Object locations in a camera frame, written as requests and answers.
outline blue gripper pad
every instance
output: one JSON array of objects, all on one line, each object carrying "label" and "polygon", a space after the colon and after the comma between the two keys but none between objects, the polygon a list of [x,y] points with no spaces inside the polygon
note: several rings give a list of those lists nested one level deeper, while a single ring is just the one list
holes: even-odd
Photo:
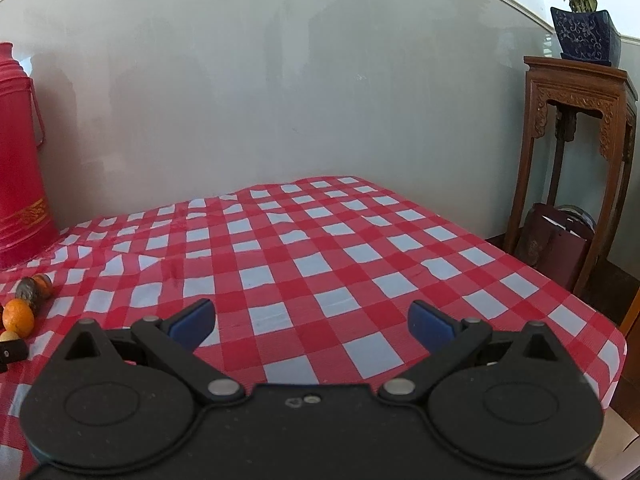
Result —
[{"label": "blue gripper pad", "polygon": [[420,303],[409,307],[407,325],[412,336],[433,354],[456,337],[458,322],[446,314],[435,314]]},{"label": "blue gripper pad", "polygon": [[187,351],[193,352],[216,325],[216,311],[210,301],[203,301],[192,312],[173,323],[168,336]]}]

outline table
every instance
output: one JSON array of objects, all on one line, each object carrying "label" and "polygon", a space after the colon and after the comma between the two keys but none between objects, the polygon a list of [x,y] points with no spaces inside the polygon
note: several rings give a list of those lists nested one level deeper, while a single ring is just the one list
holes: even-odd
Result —
[{"label": "table", "polygon": [[213,298],[216,329],[196,354],[249,389],[259,381],[374,388],[427,355],[406,314],[425,300],[498,330],[543,319],[607,406],[626,354],[604,316],[447,219],[364,179],[325,176],[95,219],[35,260],[0,274],[0,301],[46,272],[55,300],[28,340],[30,357],[0,375],[0,470],[34,464],[20,404],[83,316],[104,328],[167,317]]},{"label": "table", "polygon": [[504,240],[504,250],[507,253],[513,254],[518,241],[529,186],[533,143],[545,135],[546,105],[557,107],[556,154],[546,200],[550,205],[556,203],[564,144],[574,140],[576,114],[582,112],[602,119],[600,154],[608,162],[609,170],[593,241],[573,289],[573,293],[579,295],[584,290],[597,258],[606,258],[609,254],[620,222],[631,176],[638,93],[628,74],[617,68],[550,57],[525,56],[524,62],[529,65],[524,129],[518,183]]}]

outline blue porcelain pot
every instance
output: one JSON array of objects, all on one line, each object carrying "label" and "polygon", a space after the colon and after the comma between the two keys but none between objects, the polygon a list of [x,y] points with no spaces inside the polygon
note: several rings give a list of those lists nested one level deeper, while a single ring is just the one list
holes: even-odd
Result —
[{"label": "blue porcelain pot", "polygon": [[620,34],[607,10],[571,12],[551,7],[562,58],[618,67]]}]

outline potted plant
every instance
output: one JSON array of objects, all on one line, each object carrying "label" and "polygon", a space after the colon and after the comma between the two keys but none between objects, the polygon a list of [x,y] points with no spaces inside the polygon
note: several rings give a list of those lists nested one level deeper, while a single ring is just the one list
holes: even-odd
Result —
[{"label": "potted plant", "polygon": [[597,0],[569,0],[571,11],[551,7],[562,58],[617,67],[620,35]]}]

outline red bag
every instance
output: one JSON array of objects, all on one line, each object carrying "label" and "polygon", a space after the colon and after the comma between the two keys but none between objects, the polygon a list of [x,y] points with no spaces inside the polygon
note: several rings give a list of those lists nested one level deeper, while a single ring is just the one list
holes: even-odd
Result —
[{"label": "red bag", "polygon": [[537,203],[527,214],[514,256],[572,290],[592,240],[593,231],[583,222],[553,206]]}]

